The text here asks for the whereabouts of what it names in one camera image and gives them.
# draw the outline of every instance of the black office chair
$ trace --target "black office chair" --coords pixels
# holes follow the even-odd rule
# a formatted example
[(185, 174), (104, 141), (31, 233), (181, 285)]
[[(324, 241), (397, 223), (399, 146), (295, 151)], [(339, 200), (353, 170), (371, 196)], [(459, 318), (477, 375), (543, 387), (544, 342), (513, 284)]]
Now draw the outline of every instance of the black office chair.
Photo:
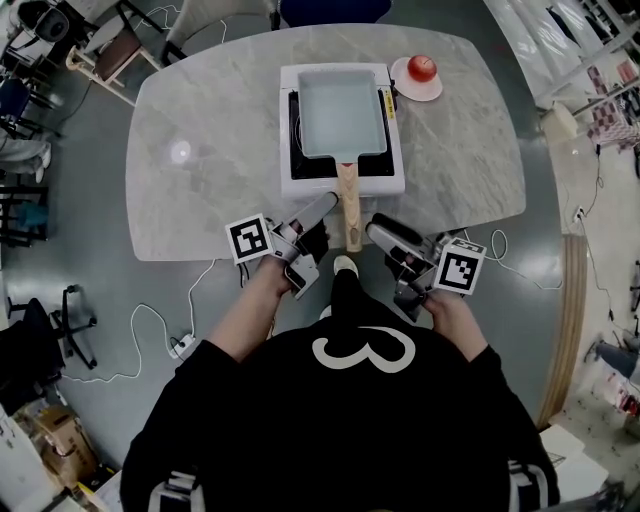
[[(72, 328), (69, 325), (67, 295), (78, 291), (69, 286), (62, 295), (62, 311), (48, 315), (38, 299), (28, 304), (12, 304), (9, 301), (9, 317), (15, 311), (24, 311), (24, 317), (8, 329), (0, 332), (0, 403), (11, 415), (24, 404), (42, 395), (40, 388), (52, 384), (61, 377), (65, 367), (58, 340), (68, 345), (67, 357), (75, 353), (89, 369), (97, 366), (94, 358), (88, 360), (73, 339), (73, 335), (97, 324), (90, 318), (86, 325)], [(51, 317), (57, 328), (51, 325)]]

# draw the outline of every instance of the white table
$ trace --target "white table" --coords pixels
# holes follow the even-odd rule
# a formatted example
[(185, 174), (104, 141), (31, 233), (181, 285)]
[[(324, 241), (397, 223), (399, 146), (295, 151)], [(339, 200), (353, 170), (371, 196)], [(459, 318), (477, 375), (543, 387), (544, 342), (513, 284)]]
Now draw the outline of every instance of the white table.
[[(363, 199), (423, 234), (524, 211), (522, 162), (509, 113), (476, 48), (438, 32), (391, 25), (285, 29), (225, 43), (149, 77), (131, 121), (127, 209), (141, 260), (227, 258), (225, 224), (262, 212), (284, 219), (305, 203), (279, 183), (280, 67), (433, 57), (444, 92), (430, 103), (398, 98), (407, 180), (402, 196)], [(171, 148), (191, 147), (176, 163)], [(327, 218), (341, 246), (342, 210)]]

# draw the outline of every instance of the gray floor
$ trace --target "gray floor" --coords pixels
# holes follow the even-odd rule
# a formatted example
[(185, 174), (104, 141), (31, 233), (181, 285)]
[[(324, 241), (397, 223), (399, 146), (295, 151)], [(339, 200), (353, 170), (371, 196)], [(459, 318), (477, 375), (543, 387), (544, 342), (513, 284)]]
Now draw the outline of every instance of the gray floor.
[[(140, 7), (150, 9), (153, 3), (140, 2)], [(471, 229), (469, 234), (472, 240), (488, 244), (492, 230), (503, 229), (509, 237), (505, 263), (545, 286), (558, 284), (560, 221), (551, 162), (531, 95), (498, 25), (479, 0), (396, 0), (393, 11), (383, 21), (466, 37), (484, 56), (519, 137), (527, 210), (518, 217)], [(238, 27), (230, 25), (227, 37), (233, 38), (243, 26), (240, 22)], [(212, 28), (209, 40), (202, 44), (219, 41), (221, 28)], [(143, 30), (145, 37), (154, 37), (149, 29)], [(138, 75), (127, 77), (129, 85), (135, 86), (151, 71), (140, 69), (136, 71)], [(73, 109), (86, 84), (79, 74), (60, 76), (56, 90), (61, 91), (65, 106), (58, 116)], [(83, 301), (78, 308), (95, 311), (99, 323), (81, 340), (93, 350), (99, 366), (89, 372), (73, 358), (66, 369), (73, 376), (109, 377), (114, 372), (136, 372), (138, 359), (129, 318), (139, 302), (152, 305), (164, 315), (171, 335), (180, 337), (186, 333), (187, 290), (208, 265), (142, 263), (134, 257), (124, 180), (131, 114), (127, 104), (98, 86), (91, 87), (82, 108), (64, 125), (65, 137), (54, 147), (47, 176), (51, 188), (50, 240), (30, 249), (3, 248), (5, 287), (14, 301), (37, 296), (45, 307), (52, 307), (59, 304), (66, 285), (78, 283), (83, 287)], [(329, 297), (331, 256), (323, 261), (322, 281), (302, 301), (284, 301), (277, 330), (304, 326), (317, 318)], [(365, 289), (389, 303), (393, 282), (383, 266), (382, 254), (369, 247), (357, 261)], [(228, 261), (218, 262), (194, 292), (198, 336), (206, 336), (239, 292), (237, 271)], [(485, 263), (476, 293), (469, 299), (485, 335), (503, 357), (509, 383), (533, 415), (543, 398), (559, 299), (559, 292), (538, 290), (492, 262)], [(141, 311), (135, 326), (143, 355), (138, 379), (116, 379), (110, 384), (63, 380), (60, 384), (99, 449), (115, 463), (124, 460), (132, 437), (142, 427), (176, 367), (164, 348), (159, 320)], [(188, 411), (176, 413), (188, 417)]]

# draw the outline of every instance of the cable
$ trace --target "cable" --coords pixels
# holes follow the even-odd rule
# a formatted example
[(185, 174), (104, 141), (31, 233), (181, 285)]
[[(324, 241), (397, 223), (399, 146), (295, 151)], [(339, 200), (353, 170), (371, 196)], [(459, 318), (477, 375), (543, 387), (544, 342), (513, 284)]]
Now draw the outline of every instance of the cable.
[[(500, 233), (502, 235), (502, 238), (504, 238), (504, 252), (500, 256), (498, 256), (498, 253), (496, 252), (496, 246), (495, 246), (495, 236), (497, 233)], [(464, 236), (467, 237), (467, 241), (471, 242), (466, 229), (464, 230)], [(494, 229), (493, 233), (491, 233), (491, 252), (493, 253), (493, 257), (485, 256), (485, 259), (488, 259), (490, 261), (495, 261), (502, 268), (519, 275), (520, 277), (522, 277), (523, 279), (526, 279), (527, 281), (531, 281), (540, 290), (560, 290), (564, 286), (564, 283), (562, 281), (560, 281), (560, 284), (558, 286), (552, 286), (552, 287), (542, 286), (537, 281), (531, 279), (528, 276), (525, 276), (521, 272), (517, 271), (515, 268), (508, 267), (507, 265), (502, 263), (502, 260), (506, 257), (508, 251), (509, 251), (509, 241), (507, 239), (507, 235), (505, 235), (504, 231), (502, 231), (501, 229)]]
[(224, 25), (224, 31), (222, 32), (222, 41), (220, 41), (220, 44), (222, 44), (224, 43), (224, 38), (227, 35), (227, 24), (224, 22), (224, 20), (220, 20), (220, 23)]
[[(171, 30), (172, 27), (169, 26), (169, 8), (172, 8), (174, 11), (176, 11), (176, 14), (179, 14), (180, 11), (177, 9), (177, 7), (173, 4), (171, 5), (165, 5), (164, 7), (155, 7), (153, 9), (151, 9), (148, 13), (147, 13), (147, 18), (157, 12), (160, 11), (164, 11), (164, 27), (161, 27), (162, 30)], [(134, 28), (134, 32), (136, 30), (138, 30), (138, 27), (140, 27), (140, 25), (144, 25), (145, 27), (151, 27), (151, 25), (149, 25), (146, 21), (144, 20), (140, 20), (138, 22), (138, 24), (136, 25), (136, 28)]]
[(595, 191), (595, 194), (593, 194), (593, 201), (591, 201), (591, 206), (589, 206), (589, 209), (584, 214), (585, 218), (587, 218), (589, 216), (589, 214), (591, 213), (591, 210), (593, 209), (593, 207), (596, 204), (596, 199), (598, 199), (598, 190), (601, 189), (601, 188), (604, 188), (604, 180), (602, 179), (602, 176), (600, 176), (600, 144), (596, 144), (595, 152), (596, 152), (596, 156), (598, 157), (598, 171), (597, 171), (597, 176), (596, 176), (596, 191)]
[(89, 80), (89, 85), (87, 86), (87, 90), (84, 91), (84, 94), (82, 96), (82, 99), (80, 100), (80, 103), (78, 103), (78, 106), (76, 108), (73, 109), (73, 112), (71, 112), (71, 114), (69, 114), (67, 117), (63, 118), (62, 121), (58, 122), (58, 125), (55, 128), (55, 132), (60, 131), (60, 128), (62, 127), (62, 125), (68, 121), (69, 119), (71, 119), (73, 116), (76, 115), (76, 112), (78, 112), (78, 110), (80, 110), (80, 107), (82, 106), (82, 104), (84, 103), (84, 100), (87, 99), (87, 94), (89, 94), (89, 89), (91, 89), (91, 84), (93, 82), (91, 80)]
[(591, 244), (589, 243), (589, 236), (587, 235), (587, 228), (584, 226), (584, 222), (582, 221), (582, 217), (578, 217), (580, 224), (582, 224), (582, 231), (584, 232), (584, 238), (587, 241), (587, 249), (589, 250), (589, 255), (591, 256), (591, 267), (593, 268), (593, 277), (595, 278), (596, 288), (601, 292), (605, 292), (607, 294), (607, 298), (609, 299), (609, 319), (613, 322), (613, 311), (611, 309), (611, 294), (607, 288), (603, 288), (600, 286), (600, 282), (598, 281), (598, 272), (596, 271), (596, 262), (593, 258), (593, 251), (591, 250)]
[(142, 353), (140, 352), (140, 345), (138, 343), (138, 338), (136, 337), (136, 331), (133, 328), (133, 317), (136, 315), (137, 311), (140, 308), (148, 309), (160, 319), (160, 321), (162, 322), (162, 328), (164, 329), (164, 341), (167, 347), (167, 352), (171, 352), (171, 348), (169, 347), (169, 340), (167, 339), (167, 323), (164, 321), (164, 318), (162, 318), (162, 315), (158, 313), (155, 309), (153, 309), (151, 306), (147, 306), (146, 304), (138, 304), (136, 308), (133, 310), (133, 313), (131, 313), (131, 319), (129, 321), (129, 324), (131, 325), (131, 335), (133, 336), (133, 343), (136, 347), (136, 352), (138, 352), (138, 371), (136, 372), (135, 375), (127, 375), (126, 373), (115, 373), (109, 379), (96, 377), (94, 379), (89, 379), (89, 380), (69, 377), (68, 375), (64, 375), (64, 374), (62, 375), (62, 377), (65, 379), (71, 380), (73, 382), (82, 382), (84, 384), (89, 384), (91, 382), (104, 382), (105, 384), (109, 384), (116, 377), (122, 377), (124, 379), (137, 379), (140, 376), (140, 372), (142, 372)]
[(195, 320), (193, 318), (193, 298), (191, 297), (191, 292), (193, 291), (193, 289), (198, 286), (198, 283), (200, 281), (202, 281), (202, 278), (207, 275), (207, 272), (209, 272), (209, 270), (211, 270), (213, 268), (213, 266), (216, 264), (216, 259), (214, 258), (213, 261), (211, 261), (211, 265), (209, 265), (207, 267), (207, 269), (200, 274), (200, 277), (196, 280), (195, 283), (193, 283), (193, 286), (191, 288), (189, 288), (189, 292), (187, 293), (187, 297), (189, 299), (189, 312), (191, 314), (191, 337), (195, 339), (196, 337), (196, 323)]

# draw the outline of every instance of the black cable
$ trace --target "black cable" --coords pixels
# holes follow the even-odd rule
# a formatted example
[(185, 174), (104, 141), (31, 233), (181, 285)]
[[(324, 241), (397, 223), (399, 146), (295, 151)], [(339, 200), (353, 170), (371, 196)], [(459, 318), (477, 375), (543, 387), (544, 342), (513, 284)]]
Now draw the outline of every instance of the black cable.
[(598, 157), (598, 172), (597, 172), (597, 176), (596, 176), (596, 192), (593, 195), (593, 201), (591, 201), (591, 206), (589, 206), (589, 209), (584, 214), (585, 217), (589, 216), (589, 214), (591, 213), (591, 210), (593, 209), (594, 205), (596, 204), (596, 199), (598, 199), (598, 190), (601, 189), (601, 188), (604, 188), (604, 180), (602, 179), (602, 176), (600, 176), (600, 144), (596, 144), (595, 151), (596, 151), (596, 156)]
[(176, 347), (180, 345), (180, 340), (178, 338), (176, 338), (175, 336), (171, 336), (169, 338), (169, 341), (173, 341), (176, 340), (176, 344), (175, 345), (171, 345), (171, 349), (176, 353), (176, 355), (180, 358), (180, 361), (182, 361), (184, 363), (184, 359), (182, 359), (182, 357), (180, 357), (180, 354), (178, 354), (178, 351), (176, 350)]
[(55, 130), (53, 130), (54, 132), (60, 131), (60, 127), (69, 119), (71, 119), (73, 116), (76, 115), (76, 112), (78, 112), (78, 110), (80, 110), (80, 107), (82, 106), (82, 104), (84, 103), (84, 100), (87, 99), (87, 94), (89, 94), (89, 89), (91, 89), (91, 84), (93, 82), (90, 80), (89, 81), (89, 85), (87, 86), (87, 90), (84, 91), (84, 95), (82, 96), (82, 99), (80, 100), (80, 103), (78, 103), (78, 106), (73, 109), (73, 112), (71, 112), (71, 114), (69, 114), (67, 117), (63, 118), (62, 121), (60, 121), (58, 123), (58, 126), (56, 126)]
[(582, 232), (584, 233), (584, 239), (587, 241), (587, 249), (589, 249), (589, 254), (591, 255), (591, 267), (593, 268), (593, 277), (595, 278), (596, 288), (601, 292), (605, 292), (609, 299), (609, 320), (613, 323), (615, 318), (613, 316), (613, 310), (611, 309), (611, 294), (607, 288), (603, 288), (600, 286), (600, 282), (598, 281), (598, 271), (596, 270), (596, 262), (593, 257), (593, 251), (591, 250), (591, 244), (589, 243), (589, 236), (587, 235), (587, 228), (584, 227), (584, 222), (582, 221), (582, 217), (578, 217), (580, 224), (582, 224)]

